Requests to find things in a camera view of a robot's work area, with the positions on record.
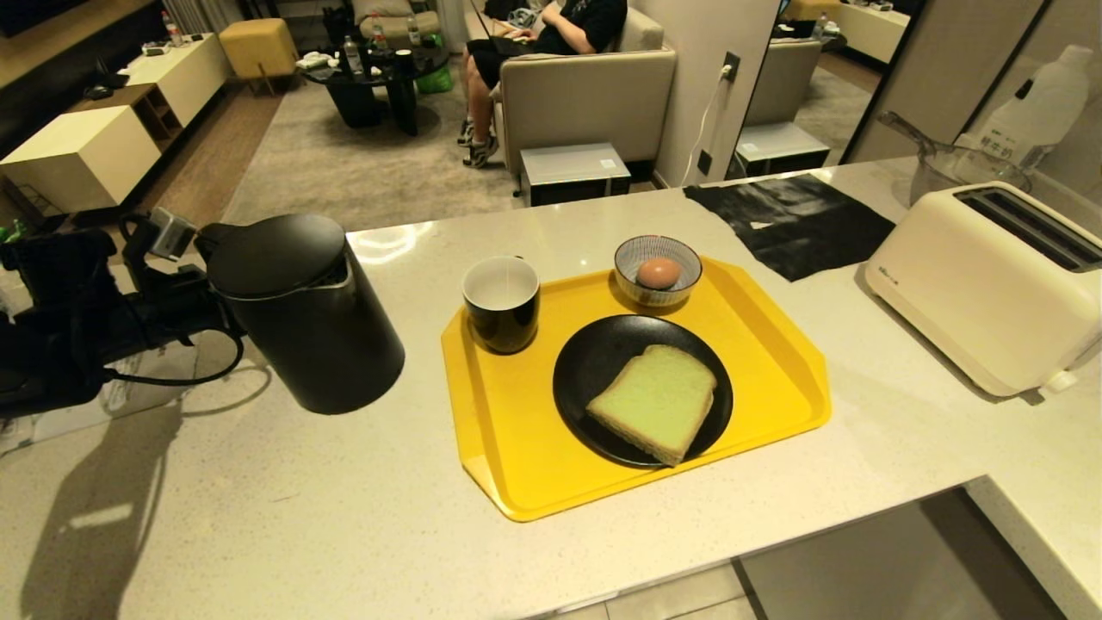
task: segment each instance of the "green bag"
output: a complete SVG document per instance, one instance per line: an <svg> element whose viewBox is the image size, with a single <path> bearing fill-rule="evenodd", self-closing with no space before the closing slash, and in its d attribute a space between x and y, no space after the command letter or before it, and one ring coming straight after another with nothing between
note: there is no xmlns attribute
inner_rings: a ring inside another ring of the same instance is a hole
<svg viewBox="0 0 1102 620"><path fill-rule="evenodd" d="M439 34L430 34L429 39L432 39L437 47L444 46L444 40ZM423 94L447 93L454 87L455 84L452 81L451 67L447 64L429 75L417 78L417 89Z"/></svg>

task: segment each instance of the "gray carpet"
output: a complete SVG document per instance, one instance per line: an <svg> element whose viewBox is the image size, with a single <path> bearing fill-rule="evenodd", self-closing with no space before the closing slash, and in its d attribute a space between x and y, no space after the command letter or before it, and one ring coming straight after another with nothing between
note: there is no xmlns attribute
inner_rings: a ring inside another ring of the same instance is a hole
<svg viewBox="0 0 1102 620"><path fill-rule="evenodd" d="M419 95L415 138L389 118L352 129L325 88L306 83L283 97L222 220L310 211L358 230L523 206L495 163L501 151L483 170L463 165L455 138L464 116L456 79L449 93Z"/></svg>
<svg viewBox="0 0 1102 620"><path fill-rule="evenodd" d="M815 67L795 122L830 146L825 165L834 165L842 157L872 97L833 73Z"/></svg>

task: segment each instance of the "black shorts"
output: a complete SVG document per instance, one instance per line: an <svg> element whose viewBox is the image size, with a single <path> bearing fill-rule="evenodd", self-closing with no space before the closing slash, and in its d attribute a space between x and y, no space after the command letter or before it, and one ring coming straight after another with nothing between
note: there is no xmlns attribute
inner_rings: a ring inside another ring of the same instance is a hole
<svg viewBox="0 0 1102 620"><path fill-rule="evenodd" d="M467 42L467 53L475 59L475 67L486 87L493 90L501 81L501 65L509 57L498 53L489 39L476 39Z"/></svg>

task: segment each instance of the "egg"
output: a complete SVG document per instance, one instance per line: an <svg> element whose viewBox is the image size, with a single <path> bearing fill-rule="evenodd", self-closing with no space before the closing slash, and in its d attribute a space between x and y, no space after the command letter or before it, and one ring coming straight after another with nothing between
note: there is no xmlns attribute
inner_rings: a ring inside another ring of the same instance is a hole
<svg viewBox="0 0 1102 620"><path fill-rule="evenodd" d="M666 290L678 283L681 276L681 265L676 260L658 255L639 265L636 281L655 290Z"/></svg>

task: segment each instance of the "person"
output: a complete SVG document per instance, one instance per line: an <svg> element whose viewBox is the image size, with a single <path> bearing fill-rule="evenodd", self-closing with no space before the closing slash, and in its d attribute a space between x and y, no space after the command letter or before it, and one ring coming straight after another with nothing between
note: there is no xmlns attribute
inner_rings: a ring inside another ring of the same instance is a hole
<svg viewBox="0 0 1102 620"><path fill-rule="evenodd" d="M533 39L533 54L596 54L612 43L624 29L627 0L566 0L561 8L552 0L540 14L544 29L539 37L531 30L521 30L518 37ZM463 84L467 93L467 118L460 128L460 145L469 154L465 165L482 167L497 151L497 137L489 130L494 115L490 91L501 77L506 61L488 40L467 43L463 52Z"/></svg>

